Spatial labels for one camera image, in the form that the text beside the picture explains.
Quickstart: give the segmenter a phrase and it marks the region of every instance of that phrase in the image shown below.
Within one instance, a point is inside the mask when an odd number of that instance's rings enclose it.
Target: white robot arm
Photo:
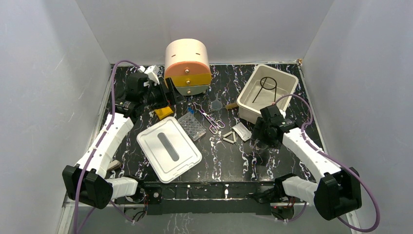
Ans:
[[[158,78],[155,72],[156,66],[151,66],[144,73],[133,73],[127,77],[128,88],[115,100],[116,113],[110,128],[107,129],[107,126],[112,115],[108,115],[92,146],[76,165],[65,167],[62,176],[70,199],[76,199],[81,180],[79,201],[98,209],[105,208],[111,200],[119,197],[130,196],[133,200],[142,200],[144,193],[136,192],[142,183],[138,178],[124,176],[105,180],[105,176],[117,148],[145,107],[159,109],[185,99],[176,91],[170,78]]]
[[[305,164],[317,183],[299,178],[295,174],[275,179],[274,192],[278,197],[298,197],[314,204],[319,214],[327,219],[339,217],[361,207],[361,189],[358,180],[335,163],[319,154],[321,148],[314,150],[303,138],[301,129],[295,121],[285,119],[276,105],[261,109],[262,117],[252,132],[251,140],[273,148],[284,145]]]

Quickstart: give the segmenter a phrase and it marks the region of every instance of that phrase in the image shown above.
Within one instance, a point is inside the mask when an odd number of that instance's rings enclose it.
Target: white plastic container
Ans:
[[[136,139],[163,183],[170,183],[202,160],[201,152],[173,117],[142,131]]]
[[[253,124],[257,121],[257,117],[261,117],[260,109],[274,103],[275,90],[266,89],[262,89],[255,102],[252,103],[255,96],[261,89],[260,80],[263,77],[271,77],[277,81],[276,99],[286,94],[294,93],[298,84],[298,78],[296,76],[267,65],[260,64],[256,66],[250,79],[237,98],[240,118]],[[264,86],[266,88],[273,88],[275,83],[271,79],[268,79]],[[285,111],[290,103],[290,100],[291,97],[284,98],[277,103],[278,108]]]

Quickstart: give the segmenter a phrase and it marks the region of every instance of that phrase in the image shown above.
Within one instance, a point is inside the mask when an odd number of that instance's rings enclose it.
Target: scissors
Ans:
[[[208,122],[211,124],[211,126],[209,127],[209,130],[212,132],[212,134],[217,134],[218,130],[220,128],[225,127],[225,124],[221,120],[215,121],[211,116],[209,116],[207,113],[205,113],[204,110],[200,109],[199,111],[208,120]]]

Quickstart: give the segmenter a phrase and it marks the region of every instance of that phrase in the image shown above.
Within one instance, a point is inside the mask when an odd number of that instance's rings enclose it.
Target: black cable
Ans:
[[[135,220],[135,218],[138,216],[138,214],[143,213],[143,212],[145,212],[145,211],[140,211],[140,212],[136,213],[136,214],[133,216],[132,219]]]
[[[271,80],[273,80],[274,82],[275,82],[275,87],[274,88],[265,88],[264,87],[264,85],[265,85],[265,83],[267,82],[267,79],[271,79]],[[254,103],[255,102],[255,99],[257,99],[257,97],[258,97],[258,95],[260,95],[260,92],[261,92],[261,90],[262,89],[265,89],[265,90],[273,90],[273,89],[275,89],[275,92],[274,92],[274,101],[276,100],[276,97],[277,97],[277,81],[274,79],[274,78],[272,78],[272,77],[263,77],[261,80],[260,80],[260,85],[261,85],[261,89],[258,91],[258,93],[257,93],[257,95],[255,96],[255,98],[254,98],[254,100],[252,101],[252,103]]]
[[[143,213],[141,214],[141,216],[137,219],[137,221],[139,221],[141,218],[145,217],[145,215],[146,215],[146,212],[143,212]]]

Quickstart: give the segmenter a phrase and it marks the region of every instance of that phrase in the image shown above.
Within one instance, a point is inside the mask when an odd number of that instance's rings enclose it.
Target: white enclosure wall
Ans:
[[[166,46],[202,41],[211,63],[303,58],[333,0],[78,0],[109,62],[164,64]]]
[[[74,0],[0,2],[0,232],[56,232],[110,65]]]
[[[337,0],[304,57],[328,152],[354,166],[382,211],[377,233],[412,233],[413,2]],[[375,212],[368,196],[362,227]]]
[[[302,206],[294,209],[298,214]],[[87,207],[79,209],[80,220],[89,210]],[[118,211],[107,207],[95,210],[82,231],[86,234],[351,234],[338,219],[323,219],[314,206],[307,207],[299,220],[288,224],[254,213],[188,213],[148,215],[135,225],[125,223]]]

